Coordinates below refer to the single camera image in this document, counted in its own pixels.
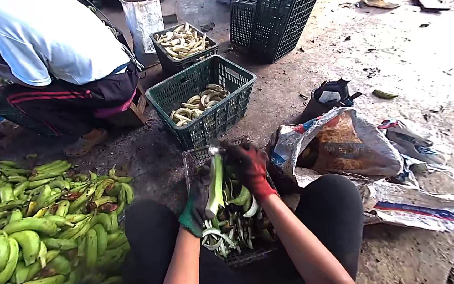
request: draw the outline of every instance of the knee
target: knee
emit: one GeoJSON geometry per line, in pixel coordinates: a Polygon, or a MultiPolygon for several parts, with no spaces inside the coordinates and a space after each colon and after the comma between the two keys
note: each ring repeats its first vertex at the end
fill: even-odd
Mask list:
{"type": "Polygon", "coordinates": [[[166,205],[153,200],[139,200],[131,204],[126,211],[126,227],[155,223],[164,219],[176,219],[175,214],[166,205]]]}
{"type": "Polygon", "coordinates": [[[338,174],[325,174],[306,186],[301,198],[306,196],[324,203],[348,203],[362,207],[362,198],[357,186],[348,178],[338,174]]]}

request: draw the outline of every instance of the black pants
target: black pants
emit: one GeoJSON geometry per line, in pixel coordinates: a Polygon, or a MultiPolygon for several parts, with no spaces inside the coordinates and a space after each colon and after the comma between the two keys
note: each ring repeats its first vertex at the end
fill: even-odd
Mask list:
{"type": "Polygon", "coordinates": [[[125,73],[76,85],[53,80],[44,88],[12,84],[5,88],[8,102],[55,135],[84,135],[96,126],[93,112],[127,102],[136,90],[137,72],[129,65],[125,73]]]}
{"type": "MultiPolygon", "coordinates": [[[[355,279],[362,242],[362,200],[356,186],[340,175],[326,174],[301,194],[295,215],[341,262],[355,279]]],[[[123,272],[125,284],[162,283],[173,255],[180,224],[166,206],[143,200],[130,206],[126,234],[131,254],[123,272]]],[[[268,261],[263,274],[285,279],[299,277],[284,248],[268,261]]],[[[244,283],[241,272],[231,270],[211,251],[201,247],[199,282],[244,283]]]]}

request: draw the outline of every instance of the pink waistband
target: pink waistband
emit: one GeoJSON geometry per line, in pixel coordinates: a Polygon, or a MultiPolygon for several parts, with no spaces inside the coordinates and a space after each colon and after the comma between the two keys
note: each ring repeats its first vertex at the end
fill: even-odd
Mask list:
{"type": "Polygon", "coordinates": [[[134,93],[132,97],[125,102],[123,105],[116,106],[114,108],[106,108],[106,109],[97,109],[94,111],[94,117],[96,118],[106,118],[108,116],[112,116],[116,113],[123,112],[129,108],[129,105],[131,104],[131,101],[134,98],[134,95],[136,94],[136,89],[134,89],[134,93]]]}

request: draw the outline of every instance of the red glove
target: red glove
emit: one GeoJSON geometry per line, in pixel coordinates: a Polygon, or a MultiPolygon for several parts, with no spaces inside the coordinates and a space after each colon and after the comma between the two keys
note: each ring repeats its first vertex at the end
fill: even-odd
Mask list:
{"type": "Polygon", "coordinates": [[[228,165],[233,165],[236,177],[246,186],[259,203],[271,194],[278,195],[266,180],[267,153],[257,149],[253,144],[243,143],[239,146],[226,147],[228,165]]]}

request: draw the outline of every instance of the green glove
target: green glove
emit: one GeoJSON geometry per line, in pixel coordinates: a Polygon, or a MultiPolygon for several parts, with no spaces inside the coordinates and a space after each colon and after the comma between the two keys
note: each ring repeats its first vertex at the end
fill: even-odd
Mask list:
{"type": "Polygon", "coordinates": [[[179,219],[183,227],[198,237],[202,236],[202,224],[207,219],[205,209],[208,203],[210,183],[210,168],[202,165],[190,184],[189,199],[179,219]]]}

